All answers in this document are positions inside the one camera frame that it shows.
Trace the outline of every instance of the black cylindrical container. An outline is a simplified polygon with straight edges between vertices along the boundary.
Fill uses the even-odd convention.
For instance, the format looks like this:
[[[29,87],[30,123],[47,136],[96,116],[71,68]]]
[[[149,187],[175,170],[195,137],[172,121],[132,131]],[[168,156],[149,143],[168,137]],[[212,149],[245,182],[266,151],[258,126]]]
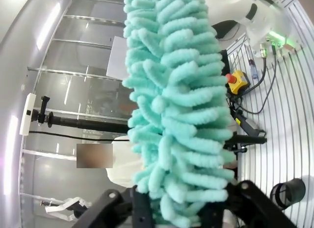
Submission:
[[[279,183],[270,192],[270,199],[281,210],[300,202],[305,196],[305,184],[303,180],[295,178],[290,181]]]

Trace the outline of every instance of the white corrugated surface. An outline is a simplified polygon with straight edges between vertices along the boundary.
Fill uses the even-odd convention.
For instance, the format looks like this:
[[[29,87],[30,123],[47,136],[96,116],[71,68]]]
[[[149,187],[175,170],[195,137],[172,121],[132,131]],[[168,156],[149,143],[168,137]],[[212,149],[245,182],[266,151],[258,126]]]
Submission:
[[[278,61],[276,79],[264,111],[260,115],[246,115],[266,130],[268,142],[251,146],[239,156],[239,179],[253,181],[269,196],[275,184],[302,178],[307,188],[305,198],[285,214],[298,227],[311,228],[314,221],[314,98],[311,95],[314,94],[314,27],[298,0],[283,0],[283,4],[302,46]],[[243,39],[244,36],[240,37],[230,46],[228,54],[231,63],[235,60],[235,68],[246,72],[251,79],[250,51],[249,47],[241,47]],[[260,62],[255,62],[261,69]],[[272,67],[268,63],[264,82],[245,98],[243,107],[254,112],[260,110],[274,75]]]

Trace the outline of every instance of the cable connector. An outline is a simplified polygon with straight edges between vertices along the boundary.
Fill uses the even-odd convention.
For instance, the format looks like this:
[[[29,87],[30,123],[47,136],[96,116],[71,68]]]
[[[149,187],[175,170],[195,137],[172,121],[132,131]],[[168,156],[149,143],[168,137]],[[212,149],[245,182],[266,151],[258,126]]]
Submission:
[[[261,58],[267,58],[267,47],[265,43],[260,44]]]

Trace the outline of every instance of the teal fabric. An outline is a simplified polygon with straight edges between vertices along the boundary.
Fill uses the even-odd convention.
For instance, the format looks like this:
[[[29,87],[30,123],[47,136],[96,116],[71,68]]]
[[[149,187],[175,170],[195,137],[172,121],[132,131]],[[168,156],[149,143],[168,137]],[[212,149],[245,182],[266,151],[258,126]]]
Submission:
[[[227,199],[235,160],[227,80],[204,0],[125,0],[124,37],[130,74],[123,81],[138,109],[128,135],[145,170],[134,176],[149,193],[157,224],[188,228],[208,202]]]

